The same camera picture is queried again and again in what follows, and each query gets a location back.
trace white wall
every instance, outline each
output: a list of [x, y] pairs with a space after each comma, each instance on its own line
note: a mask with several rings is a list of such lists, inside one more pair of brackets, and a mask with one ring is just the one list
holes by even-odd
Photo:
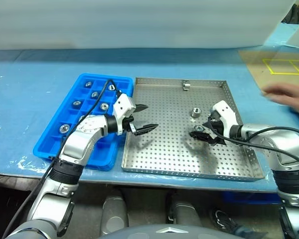
[[0, 0], [0, 49], [264, 43], [295, 0]]

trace black wire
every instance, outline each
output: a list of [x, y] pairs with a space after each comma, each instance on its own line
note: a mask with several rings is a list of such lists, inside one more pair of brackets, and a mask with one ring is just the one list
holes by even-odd
[[285, 155], [295, 159], [299, 163], [299, 157], [297, 157], [297, 156], [295, 156], [295, 155], [293, 155], [293, 154], [291, 154], [287, 151], [277, 149], [277, 148], [273, 148], [273, 147], [264, 146], [264, 145], [259, 145], [259, 144], [254, 144], [254, 143], [247, 143], [247, 142], [243, 142], [243, 141], [240, 141], [240, 140], [235, 140], [235, 139], [231, 139], [231, 138], [227, 138], [225, 136], [222, 136], [211, 125], [211, 118], [210, 117], [208, 117], [207, 124], [208, 124], [208, 127], [211, 129], [211, 131], [215, 135], [217, 135], [218, 137], [222, 138], [223, 140], [227, 140], [227, 141], [230, 141], [230, 142], [235, 143], [235, 144], [245, 145], [245, 146], [254, 147], [254, 148], [261, 148], [261, 149], [265, 149], [265, 150], [271, 150], [271, 151], [274, 151], [274, 152], [282, 153], [282, 154], [285, 154]]
[[23, 210], [23, 208], [26, 206], [26, 204], [28, 203], [28, 201], [32, 198], [32, 196], [35, 194], [35, 192], [37, 192], [37, 190], [39, 190], [40, 185], [43, 185], [43, 182], [45, 181], [46, 177], [48, 176], [48, 173], [50, 172], [52, 166], [55, 163], [55, 160], [59, 159], [60, 153], [62, 151], [62, 148], [65, 145], [65, 142], [67, 141], [67, 139], [69, 138], [69, 136], [71, 135], [71, 133], [74, 132], [74, 130], [76, 129], [76, 127], [92, 112], [92, 110], [96, 107], [96, 105], [99, 103], [102, 95], [104, 94], [107, 84], [108, 83], [112, 83], [112, 85], [114, 85], [114, 88], [116, 90], [116, 93], [119, 92], [119, 90], [116, 88], [116, 84], [112, 79], [108, 79], [106, 81], [106, 83], [104, 84], [99, 97], [97, 98], [97, 100], [95, 101], [95, 103], [93, 104], [93, 106], [90, 108], [90, 110], [74, 125], [74, 127], [68, 132], [67, 136], [65, 137], [65, 139], [62, 141], [61, 146], [56, 154], [56, 157], [53, 158], [52, 162], [50, 163], [49, 167], [46, 169], [45, 173], [43, 174], [42, 178], [40, 179], [40, 181], [38, 182], [38, 184], [35, 186], [35, 188], [31, 191], [31, 193], [26, 197], [26, 199], [24, 200], [24, 202], [21, 204], [21, 206], [19, 207], [19, 209], [17, 210], [17, 212], [14, 214], [14, 216], [12, 217], [12, 219], [10, 220], [7, 228], [5, 229], [2, 239], [5, 239], [8, 236], [8, 233], [10, 232], [11, 227], [13, 226], [14, 221], [16, 220], [16, 218], [18, 217], [18, 215], [20, 214], [20, 212]]
[[249, 136], [247, 139], [245, 139], [243, 141], [244, 142], [248, 142], [253, 137], [255, 137], [255, 136], [257, 136], [257, 135], [259, 135], [261, 133], [264, 133], [264, 132], [267, 132], [267, 131], [271, 131], [271, 130], [278, 130], [278, 129], [289, 130], [289, 131], [294, 131], [294, 132], [299, 133], [299, 129], [296, 129], [296, 128], [291, 128], [291, 127], [270, 127], [270, 128], [265, 128], [265, 129], [262, 129], [260, 131], [257, 131], [255, 133], [253, 133], [251, 136]]

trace blue table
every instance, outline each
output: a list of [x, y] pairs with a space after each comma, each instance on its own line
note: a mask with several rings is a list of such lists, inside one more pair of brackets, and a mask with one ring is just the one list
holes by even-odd
[[[248, 50], [299, 52], [281, 46], [296, 26], [281, 24], [265, 46]], [[87, 49], [0, 51], [0, 174], [40, 177], [48, 162], [32, 149], [70, 90], [84, 72], [104, 75], [226, 80], [243, 122], [299, 128], [287, 107], [261, 96], [237, 49]], [[85, 169], [82, 180], [186, 189], [274, 192], [276, 185], [263, 156], [265, 179], [236, 182], [124, 172], [122, 144], [109, 172]]]

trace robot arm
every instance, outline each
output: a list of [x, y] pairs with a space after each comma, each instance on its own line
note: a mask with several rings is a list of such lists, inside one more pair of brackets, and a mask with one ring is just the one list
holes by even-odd
[[[220, 101], [212, 107], [212, 112], [204, 126], [218, 134], [212, 138], [209, 134], [193, 131], [190, 135], [206, 141], [211, 145], [226, 144], [225, 140], [234, 143], [248, 143], [248, 146], [266, 146], [286, 151], [299, 159], [299, 135], [293, 131], [270, 130], [257, 133], [272, 126], [261, 124], [238, 125], [235, 112], [225, 101]], [[278, 195], [282, 199], [281, 223], [287, 239], [299, 238], [299, 161], [294, 157], [273, 150], [262, 149], [268, 165], [274, 174], [278, 187]]]
[[74, 202], [83, 168], [87, 164], [95, 143], [109, 133], [131, 131], [135, 135], [147, 133], [158, 124], [135, 128], [132, 113], [146, 109], [135, 105], [132, 98], [120, 94], [114, 104], [113, 115], [87, 116], [69, 135], [59, 158], [44, 181], [27, 217], [7, 238], [54, 239], [65, 234], [70, 223]]

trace perforated metal tray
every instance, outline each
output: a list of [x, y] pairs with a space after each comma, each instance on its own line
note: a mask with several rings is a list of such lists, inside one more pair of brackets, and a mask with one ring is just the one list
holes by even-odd
[[[229, 104], [238, 123], [242, 123], [226, 81], [189, 80], [188, 91], [183, 90], [183, 81], [137, 78], [133, 99], [149, 108], [135, 113], [135, 125], [159, 126], [148, 134], [128, 134], [122, 168], [130, 172], [239, 181], [262, 179], [264, 175], [253, 150], [230, 142], [227, 146], [210, 146], [188, 135], [195, 125], [207, 121], [211, 107], [220, 100]], [[190, 116], [194, 107], [202, 110], [196, 119]]]

